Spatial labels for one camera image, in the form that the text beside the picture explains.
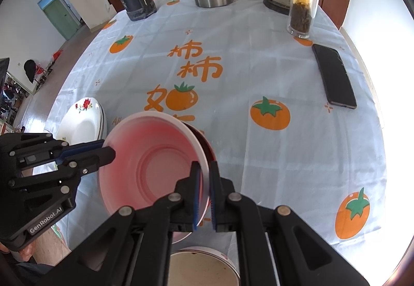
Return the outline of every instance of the green door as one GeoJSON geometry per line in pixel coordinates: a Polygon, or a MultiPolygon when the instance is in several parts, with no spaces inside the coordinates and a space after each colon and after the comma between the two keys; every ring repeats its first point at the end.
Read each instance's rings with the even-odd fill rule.
{"type": "Polygon", "coordinates": [[[60,0],[51,1],[43,8],[43,12],[66,40],[69,40],[80,28],[60,0]]]}

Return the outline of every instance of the pink bowl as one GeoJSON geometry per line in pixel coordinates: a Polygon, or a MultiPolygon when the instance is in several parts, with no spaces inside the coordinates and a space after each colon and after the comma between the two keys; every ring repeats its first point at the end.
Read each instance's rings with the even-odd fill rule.
{"type": "MultiPolygon", "coordinates": [[[[105,207],[112,215],[130,205],[142,209],[174,191],[190,174],[192,161],[202,170],[198,222],[209,202],[209,167],[202,146],[191,130],[171,115],[156,111],[133,114],[121,121],[103,145],[116,151],[114,161],[99,169],[99,186],[105,207]]],[[[176,232],[173,242],[188,233],[176,232]]]]}

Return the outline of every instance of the black smartphone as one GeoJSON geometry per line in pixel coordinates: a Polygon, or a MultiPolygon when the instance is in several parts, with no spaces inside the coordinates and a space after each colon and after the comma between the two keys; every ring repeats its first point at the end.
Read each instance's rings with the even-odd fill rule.
{"type": "Polygon", "coordinates": [[[313,44],[312,49],[319,65],[328,102],[336,106],[357,108],[351,82],[338,51],[318,44],[313,44]]]}

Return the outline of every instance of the stack of plates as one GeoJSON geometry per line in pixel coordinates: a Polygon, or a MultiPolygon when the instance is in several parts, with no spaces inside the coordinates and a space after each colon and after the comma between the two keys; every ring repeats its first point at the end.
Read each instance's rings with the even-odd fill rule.
{"type": "Polygon", "coordinates": [[[106,138],[106,115],[95,98],[82,98],[75,102],[63,117],[56,140],[69,145],[106,138]]]}

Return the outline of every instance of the table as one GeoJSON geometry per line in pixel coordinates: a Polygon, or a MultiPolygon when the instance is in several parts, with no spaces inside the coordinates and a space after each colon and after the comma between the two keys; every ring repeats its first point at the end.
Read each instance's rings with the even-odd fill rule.
{"type": "MultiPolygon", "coordinates": [[[[118,13],[98,34],[65,81],[46,129],[55,134],[85,96],[101,103],[109,130],[138,111],[175,115],[204,131],[221,175],[237,191],[266,207],[291,206],[368,281],[376,280],[381,257],[372,249],[378,237],[370,238],[385,203],[381,127],[363,72],[328,16],[318,9],[310,40],[339,51],[356,110],[328,104],[311,42],[289,35],[287,17],[262,0],[215,9],[197,8],[194,0],[156,5],[158,12],[139,22],[118,13]]],[[[90,174],[79,186],[77,208],[58,225],[73,249],[107,217],[90,174]]],[[[209,214],[173,250],[193,245],[237,263],[235,236],[213,235],[209,214]]]]}

